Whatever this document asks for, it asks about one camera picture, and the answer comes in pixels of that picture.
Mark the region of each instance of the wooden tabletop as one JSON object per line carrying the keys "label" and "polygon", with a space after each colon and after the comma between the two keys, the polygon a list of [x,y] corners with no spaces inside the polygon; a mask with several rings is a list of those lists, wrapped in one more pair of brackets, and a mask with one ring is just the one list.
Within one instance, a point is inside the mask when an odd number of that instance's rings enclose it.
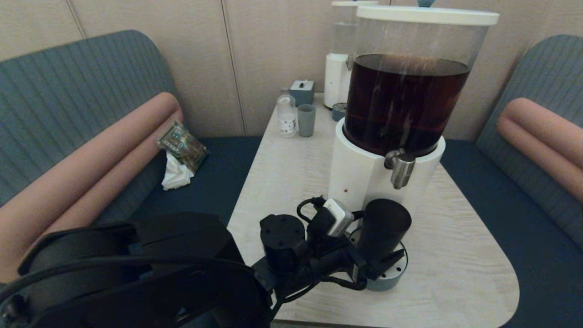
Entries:
{"label": "wooden tabletop", "polygon": [[[336,122],[317,95],[314,135],[283,138],[274,112],[228,229],[247,265],[264,256],[259,221],[296,214],[302,200],[326,195]],[[311,207],[305,213],[313,215]],[[439,165],[403,243],[409,266],[386,292],[320,283],[282,306],[276,319],[367,327],[499,327],[518,306],[512,265]]]}

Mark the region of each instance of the white appliance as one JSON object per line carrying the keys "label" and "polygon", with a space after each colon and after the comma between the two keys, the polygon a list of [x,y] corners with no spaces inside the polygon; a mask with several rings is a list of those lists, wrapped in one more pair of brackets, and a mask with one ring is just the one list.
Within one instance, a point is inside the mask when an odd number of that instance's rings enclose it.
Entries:
{"label": "white appliance", "polygon": [[328,197],[351,211],[388,198],[415,219],[445,151],[441,134],[498,16],[358,7],[350,101],[336,126]]}
{"label": "white appliance", "polygon": [[324,105],[332,108],[346,103],[356,36],[358,6],[377,5],[378,1],[332,1],[332,46],[326,56]]}

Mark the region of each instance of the beige wall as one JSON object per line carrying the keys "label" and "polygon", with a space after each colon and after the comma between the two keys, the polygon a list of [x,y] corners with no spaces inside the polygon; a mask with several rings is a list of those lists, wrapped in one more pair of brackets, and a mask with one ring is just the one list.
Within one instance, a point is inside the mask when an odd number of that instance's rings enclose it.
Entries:
{"label": "beige wall", "polygon": [[[0,60],[84,34],[140,30],[167,60],[196,135],[261,135],[281,86],[307,78],[323,90],[330,1],[0,0]],[[582,0],[437,0],[435,6],[501,14],[450,119],[449,138],[475,139],[529,47],[555,34],[583,36]]]}

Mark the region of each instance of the clear plastic container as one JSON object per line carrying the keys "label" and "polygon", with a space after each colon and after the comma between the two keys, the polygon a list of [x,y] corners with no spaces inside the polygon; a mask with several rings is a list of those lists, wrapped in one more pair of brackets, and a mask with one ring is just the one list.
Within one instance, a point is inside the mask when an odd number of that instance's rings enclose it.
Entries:
{"label": "clear plastic container", "polygon": [[345,136],[382,156],[433,151],[499,15],[371,6],[357,16]]}
{"label": "clear plastic container", "polygon": [[289,88],[281,88],[282,94],[278,97],[276,107],[278,110],[279,131],[285,138],[291,138],[297,131],[296,100],[290,95]]}
{"label": "clear plastic container", "polygon": [[356,9],[378,5],[378,1],[332,1],[331,54],[352,55],[356,45]]}

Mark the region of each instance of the tissue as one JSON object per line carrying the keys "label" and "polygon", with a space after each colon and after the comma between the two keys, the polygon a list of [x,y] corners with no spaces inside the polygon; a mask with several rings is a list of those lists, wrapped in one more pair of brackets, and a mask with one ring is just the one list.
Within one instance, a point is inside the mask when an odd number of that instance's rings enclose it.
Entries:
{"label": "tissue", "polygon": [[164,180],[162,180],[164,190],[176,189],[189,184],[190,178],[194,176],[194,173],[168,152],[166,152],[166,159],[166,173],[164,174]]}

